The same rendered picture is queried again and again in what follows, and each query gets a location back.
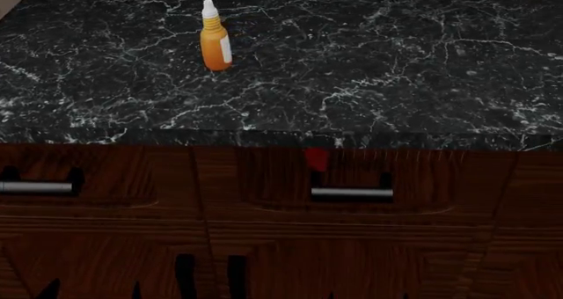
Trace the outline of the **dark wood drawer front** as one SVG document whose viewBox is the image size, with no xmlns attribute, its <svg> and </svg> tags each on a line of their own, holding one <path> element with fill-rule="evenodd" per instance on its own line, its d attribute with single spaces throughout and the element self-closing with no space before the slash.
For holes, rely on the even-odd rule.
<svg viewBox="0 0 563 299">
<path fill-rule="evenodd" d="M 0 171 L 29 180 L 67 178 L 84 184 L 70 197 L 0 195 L 0 216 L 200 220 L 192 151 L 143 145 L 0 145 Z"/>
<path fill-rule="evenodd" d="M 211 222 L 439 224 L 489 222 L 515 153 L 417 149 L 198 147 L 194 160 Z M 393 203 L 315 202 L 322 184 L 375 187 L 393 178 Z"/>
</svg>

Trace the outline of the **dark wood cabinet door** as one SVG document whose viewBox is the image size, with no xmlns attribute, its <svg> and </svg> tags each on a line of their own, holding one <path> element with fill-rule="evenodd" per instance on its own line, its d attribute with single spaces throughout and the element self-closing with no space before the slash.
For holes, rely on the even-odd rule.
<svg viewBox="0 0 563 299">
<path fill-rule="evenodd" d="M 247 299 L 463 299 L 487 227 L 210 222 L 217 280 L 246 256 Z"/>
<path fill-rule="evenodd" d="M 217 299 L 199 221 L 0 217 L 0 298 L 34 298 L 61 281 L 60 299 L 181 299 L 175 259 L 195 260 L 197 299 Z"/>
</svg>

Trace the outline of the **orange bottle with white cap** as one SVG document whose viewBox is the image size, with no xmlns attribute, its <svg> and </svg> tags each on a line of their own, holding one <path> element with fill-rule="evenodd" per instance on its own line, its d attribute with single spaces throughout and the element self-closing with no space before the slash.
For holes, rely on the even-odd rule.
<svg viewBox="0 0 563 299">
<path fill-rule="evenodd" d="M 204 65 L 212 71 L 223 71 L 232 64 L 230 38 L 213 0 L 204 0 L 201 11 L 201 54 Z"/>
</svg>

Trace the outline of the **dark wood cabinet side panel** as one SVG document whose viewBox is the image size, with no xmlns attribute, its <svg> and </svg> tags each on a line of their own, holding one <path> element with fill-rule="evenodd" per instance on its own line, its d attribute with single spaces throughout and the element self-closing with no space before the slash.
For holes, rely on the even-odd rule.
<svg viewBox="0 0 563 299">
<path fill-rule="evenodd" d="M 523 152 L 467 299 L 563 299 L 563 152 Z"/>
</svg>

